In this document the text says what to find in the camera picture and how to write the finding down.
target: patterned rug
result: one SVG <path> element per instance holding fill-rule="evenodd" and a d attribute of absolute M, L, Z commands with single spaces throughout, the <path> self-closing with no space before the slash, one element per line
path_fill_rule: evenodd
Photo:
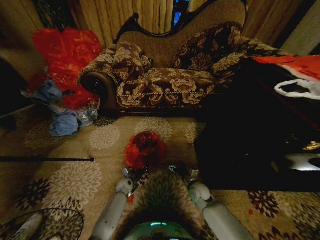
<path fill-rule="evenodd" d="M 16 130 L 0 138 L 0 155 L 94 161 L 0 162 L 0 240 L 10 239 L 33 214 L 43 222 L 32 239 L 87 240 L 123 178 L 124 149 L 143 131 L 166 144 L 166 162 L 197 167 L 193 142 L 204 124 L 186 117 L 99 117 L 75 136 L 52 137 L 50 113 L 36 106 L 14 114 Z M 257 240 L 320 239 L 320 194 L 212 190 Z M 196 239 L 217 239 L 192 204 L 181 178 L 151 169 L 128 200 L 114 239 L 151 217 L 175 221 Z"/>

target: sofa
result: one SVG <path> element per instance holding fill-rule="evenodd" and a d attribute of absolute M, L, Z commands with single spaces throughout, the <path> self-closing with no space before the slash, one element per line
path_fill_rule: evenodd
<path fill-rule="evenodd" d="M 208 0 L 183 12 L 171 31 L 153 34 L 135 13 L 78 83 L 99 95 L 107 114 L 201 109 L 228 90 L 241 59 L 284 55 L 242 36 L 246 17 L 244 0 Z"/>

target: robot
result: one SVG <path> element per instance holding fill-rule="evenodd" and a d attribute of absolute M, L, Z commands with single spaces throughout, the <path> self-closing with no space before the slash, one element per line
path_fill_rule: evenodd
<path fill-rule="evenodd" d="M 216 201 L 209 189 L 198 181 L 199 170 L 186 167 L 183 163 L 169 165 L 169 170 L 180 174 L 192 202 L 202 210 L 205 221 L 219 240 L 253 240 L 248 230 L 235 218 L 228 208 Z M 116 195 L 107 204 L 97 220 L 89 240 L 109 240 L 114 234 L 128 197 L 137 188 L 147 168 L 133 173 L 125 168 L 125 178 L 116 185 Z M 153 221 L 136 225 L 124 240 L 193 240 L 188 231 L 175 222 Z"/>

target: green light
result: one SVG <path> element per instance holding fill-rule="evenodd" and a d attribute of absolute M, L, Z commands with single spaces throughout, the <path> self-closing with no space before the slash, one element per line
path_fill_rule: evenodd
<path fill-rule="evenodd" d="M 151 223 L 151 227 L 154 227 L 154 226 L 167 226 L 167 224 L 165 222 L 154 222 L 154 223 Z"/>

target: white plastic bag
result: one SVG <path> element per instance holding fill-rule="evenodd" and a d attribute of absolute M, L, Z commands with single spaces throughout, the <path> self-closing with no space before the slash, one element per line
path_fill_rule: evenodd
<path fill-rule="evenodd" d="M 298 86 L 301 86 L 303 88 L 309 89 L 309 92 L 286 92 L 282 89 L 283 86 L 291 85 L 291 84 L 297 84 Z M 290 81 L 284 81 L 279 83 L 274 87 L 274 90 L 283 96 L 286 96 L 288 98 L 307 98 L 307 99 L 313 99 L 313 100 L 320 100 L 320 81 L 307 81 L 302 79 L 295 79 Z"/>

